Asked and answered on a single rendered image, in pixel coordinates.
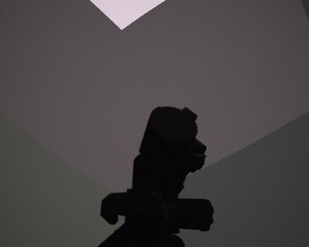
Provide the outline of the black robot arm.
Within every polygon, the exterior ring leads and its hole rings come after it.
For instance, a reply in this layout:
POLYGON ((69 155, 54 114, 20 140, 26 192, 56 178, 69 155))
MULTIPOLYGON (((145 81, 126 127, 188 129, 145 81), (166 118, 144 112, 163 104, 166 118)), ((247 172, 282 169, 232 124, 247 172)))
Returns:
MULTIPOLYGON (((189 108, 164 106, 155 108, 148 119, 139 153, 133 162, 133 185, 137 181, 156 178, 174 186, 175 199, 169 199, 168 212, 172 212, 179 229, 208 231, 214 208, 206 199, 180 199, 186 176, 200 170, 207 147, 196 137, 198 115, 189 108)), ((133 186, 132 185, 132 186, 133 186)))

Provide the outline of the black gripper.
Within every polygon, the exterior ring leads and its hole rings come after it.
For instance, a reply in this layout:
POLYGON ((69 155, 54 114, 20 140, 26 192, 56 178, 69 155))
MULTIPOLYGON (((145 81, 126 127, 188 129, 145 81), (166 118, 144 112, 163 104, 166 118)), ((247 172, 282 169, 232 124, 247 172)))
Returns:
POLYGON ((127 229, 114 231, 121 247, 185 247, 182 238, 170 233, 177 231, 167 210, 169 199, 175 199, 173 188, 168 181, 149 178, 102 200, 100 215, 110 225, 125 216, 127 229))

